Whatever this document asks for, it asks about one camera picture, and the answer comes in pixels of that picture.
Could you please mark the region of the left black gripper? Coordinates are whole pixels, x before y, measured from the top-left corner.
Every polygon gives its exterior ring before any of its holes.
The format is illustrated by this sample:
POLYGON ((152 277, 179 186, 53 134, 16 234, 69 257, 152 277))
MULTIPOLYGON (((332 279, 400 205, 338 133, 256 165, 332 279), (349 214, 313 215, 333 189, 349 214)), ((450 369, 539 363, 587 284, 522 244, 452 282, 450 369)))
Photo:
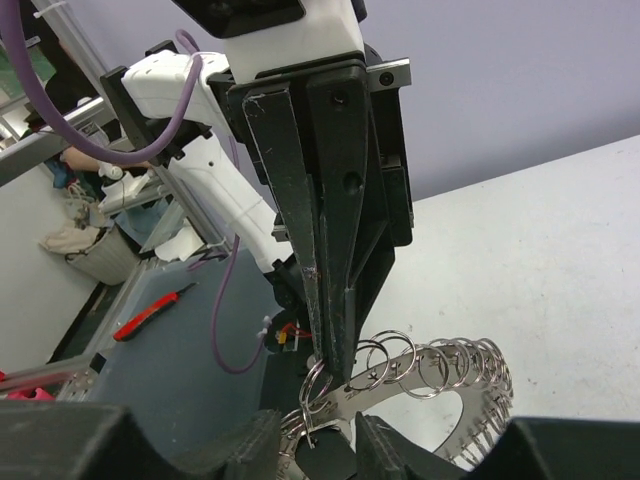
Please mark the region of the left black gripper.
POLYGON ((287 310, 308 310, 315 356, 351 378, 361 330, 414 224, 399 91, 409 62, 374 50, 207 89, 274 195, 272 239, 292 248, 268 280, 287 310))

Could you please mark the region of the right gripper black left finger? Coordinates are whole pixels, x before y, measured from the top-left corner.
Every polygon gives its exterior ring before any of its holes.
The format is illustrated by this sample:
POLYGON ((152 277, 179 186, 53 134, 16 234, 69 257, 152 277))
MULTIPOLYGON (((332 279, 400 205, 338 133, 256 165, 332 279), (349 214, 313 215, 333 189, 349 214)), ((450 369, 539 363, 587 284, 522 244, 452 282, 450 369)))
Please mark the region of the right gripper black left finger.
POLYGON ((129 409, 106 404, 4 402, 4 479, 273 479, 281 416, 262 410, 236 430, 174 461, 129 409))

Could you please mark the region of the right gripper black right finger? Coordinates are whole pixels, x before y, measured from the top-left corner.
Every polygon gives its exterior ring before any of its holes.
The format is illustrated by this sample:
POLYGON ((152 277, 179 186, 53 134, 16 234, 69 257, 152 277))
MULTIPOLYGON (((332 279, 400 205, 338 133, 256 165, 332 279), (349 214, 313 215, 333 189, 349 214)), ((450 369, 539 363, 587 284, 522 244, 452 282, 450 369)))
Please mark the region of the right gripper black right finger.
POLYGON ((470 471, 413 444, 377 416, 356 415, 359 479, 637 479, 639 424, 516 417, 470 471))

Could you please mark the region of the large metal keyring with loops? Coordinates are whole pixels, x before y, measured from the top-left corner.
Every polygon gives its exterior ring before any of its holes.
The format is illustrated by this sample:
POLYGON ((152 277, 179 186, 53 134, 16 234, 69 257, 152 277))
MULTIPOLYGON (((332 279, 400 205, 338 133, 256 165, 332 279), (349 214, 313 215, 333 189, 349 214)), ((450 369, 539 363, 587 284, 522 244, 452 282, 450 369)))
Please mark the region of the large metal keyring with loops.
POLYGON ((457 337, 420 344, 401 331, 384 330, 359 341, 356 349, 369 356, 381 352, 384 359, 367 362, 361 373, 337 387, 324 373, 323 361, 311 362, 298 407, 281 423, 277 478, 306 478, 295 460, 300 441, 312 444, 313 433, 327 428, 350 440, 357 413, 400 395, 420 401, 446 393, 460 398, 459 419, 435 450, 436 456, 452 464, 478 466, 505 431, 513 382, 507 361, 492 340, 457 337))

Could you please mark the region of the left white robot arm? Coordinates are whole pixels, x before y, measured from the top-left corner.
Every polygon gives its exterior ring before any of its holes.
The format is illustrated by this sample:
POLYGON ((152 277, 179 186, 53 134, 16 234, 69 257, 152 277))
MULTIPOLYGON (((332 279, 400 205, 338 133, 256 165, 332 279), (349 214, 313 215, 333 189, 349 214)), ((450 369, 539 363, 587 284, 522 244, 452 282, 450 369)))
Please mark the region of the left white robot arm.
POLYGON ((400 106, 406 58, 374 50, 239 83, 221 54, 153 164, 237 235, 337 379, 414 214, 400 106))

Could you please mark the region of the grey waste basket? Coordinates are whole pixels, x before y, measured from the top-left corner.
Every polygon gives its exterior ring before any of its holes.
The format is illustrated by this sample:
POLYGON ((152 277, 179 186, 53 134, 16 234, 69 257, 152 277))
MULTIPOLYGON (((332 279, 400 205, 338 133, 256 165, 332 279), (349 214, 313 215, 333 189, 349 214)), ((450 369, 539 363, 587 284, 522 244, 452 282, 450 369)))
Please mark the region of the grey waste basket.
POLYGON ((125 282, 139 264, 118 226, 106 229, 89 248, 65 255, 65 261, 99 283, 114 286, 125 282))

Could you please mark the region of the white crumpled cloth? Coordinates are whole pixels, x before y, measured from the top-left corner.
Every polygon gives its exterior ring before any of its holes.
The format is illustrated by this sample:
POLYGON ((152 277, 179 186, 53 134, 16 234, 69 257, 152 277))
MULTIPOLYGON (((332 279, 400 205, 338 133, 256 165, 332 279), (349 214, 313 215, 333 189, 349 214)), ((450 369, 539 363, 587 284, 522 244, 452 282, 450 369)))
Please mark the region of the white crumpled cloth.
POLYGON ((93 246, 100 233, 100 228, 91 225, 78 228, 74 222, 67 222, 59 230, 45 235, 39 245, 55 254, 78 253, 93 246))

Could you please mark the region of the aluminium front rail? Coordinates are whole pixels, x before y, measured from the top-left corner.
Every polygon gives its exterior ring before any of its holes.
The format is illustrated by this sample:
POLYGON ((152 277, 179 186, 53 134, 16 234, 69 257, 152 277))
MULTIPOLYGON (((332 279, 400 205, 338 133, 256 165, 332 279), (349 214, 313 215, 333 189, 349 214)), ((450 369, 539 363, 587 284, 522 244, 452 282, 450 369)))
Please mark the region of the aluminium front rail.
POLYGON ((1 397, 87 400, 113 348, 112 334, 131 306, 129 297, 144 290, 151 272, 163 268, 158 259, 144 259, 124 283, 96 287, 45 364, 1 375, 1 397))

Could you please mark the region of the red handled utility knife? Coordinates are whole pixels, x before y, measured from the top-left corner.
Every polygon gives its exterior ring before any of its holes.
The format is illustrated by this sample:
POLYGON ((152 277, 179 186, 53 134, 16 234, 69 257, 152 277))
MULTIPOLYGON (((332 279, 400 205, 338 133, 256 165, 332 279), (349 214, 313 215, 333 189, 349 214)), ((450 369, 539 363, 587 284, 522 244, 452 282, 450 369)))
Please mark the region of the red handled utility knife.
POLYGON ((180 290, 169 292, 160 297, 116 330, 112 335, 112 339, 119 343, 132 340, 155 319, 173 308, 179 300, 195 286, 197 286, 197 283, 190 283, 180 290))

